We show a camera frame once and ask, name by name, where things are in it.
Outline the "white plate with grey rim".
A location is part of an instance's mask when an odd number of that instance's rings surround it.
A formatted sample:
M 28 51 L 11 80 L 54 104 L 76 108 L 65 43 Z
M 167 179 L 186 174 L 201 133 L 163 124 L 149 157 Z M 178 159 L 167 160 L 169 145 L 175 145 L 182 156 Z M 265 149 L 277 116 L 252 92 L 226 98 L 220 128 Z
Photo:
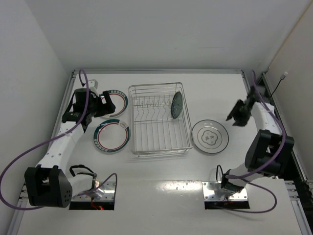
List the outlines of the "white plate with grey rim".
M 204 153 L 218 154 L 229 144 L 229 134 L 219 122 L 211 119 L 198 121 L 192 128 L 195 146 Z

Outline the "small blue patterned plate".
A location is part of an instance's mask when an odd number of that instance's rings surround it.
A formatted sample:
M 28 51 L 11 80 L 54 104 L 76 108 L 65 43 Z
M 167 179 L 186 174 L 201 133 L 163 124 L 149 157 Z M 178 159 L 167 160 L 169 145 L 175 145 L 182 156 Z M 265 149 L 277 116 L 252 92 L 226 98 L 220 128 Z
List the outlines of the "small blue patterned plate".
M 181 114 L 183 106 L 183 98 L 181 92 L 176 92 L 171 104 L 171 116 L 173 119 L 177 119 Z

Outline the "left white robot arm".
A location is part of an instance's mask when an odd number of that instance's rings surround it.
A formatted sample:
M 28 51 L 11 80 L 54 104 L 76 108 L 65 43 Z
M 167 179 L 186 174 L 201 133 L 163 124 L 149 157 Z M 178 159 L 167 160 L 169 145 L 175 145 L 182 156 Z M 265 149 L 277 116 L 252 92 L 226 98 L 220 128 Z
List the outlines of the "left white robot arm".
M 64 171 L 79 139 L 86 132 L 92 118 L 115 112 L 109 92 L 98 95 L 91 89 L 74 91 L 60 126 L 59 138 L 54 140 L 46 155 L 25 174 L 25 185 L 30 205 L 37 207 L 66 208 L 75 196 L 87 195 L 100 199 L 104 190 L 96 173 L 72 173 L 67 178 Z

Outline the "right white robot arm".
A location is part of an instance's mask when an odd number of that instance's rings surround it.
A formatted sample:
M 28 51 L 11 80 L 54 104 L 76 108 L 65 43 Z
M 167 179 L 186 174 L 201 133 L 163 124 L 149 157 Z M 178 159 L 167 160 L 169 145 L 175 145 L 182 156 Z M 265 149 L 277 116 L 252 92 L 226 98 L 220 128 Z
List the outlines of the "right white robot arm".
M 233 126 L 245 127 L 251 117 L 257 134 L 244 163 L 222 176 L 220 188 L 228 193 L 239 193 L 247 183 L 258 178 L 283 175 L 291 157 L 294 139 L 284 131 L 274 114 L 274 106 L 265 103 L 254 87 L 250 88 L 245 100 L 237 100 L 226 119 L 233 119 Z

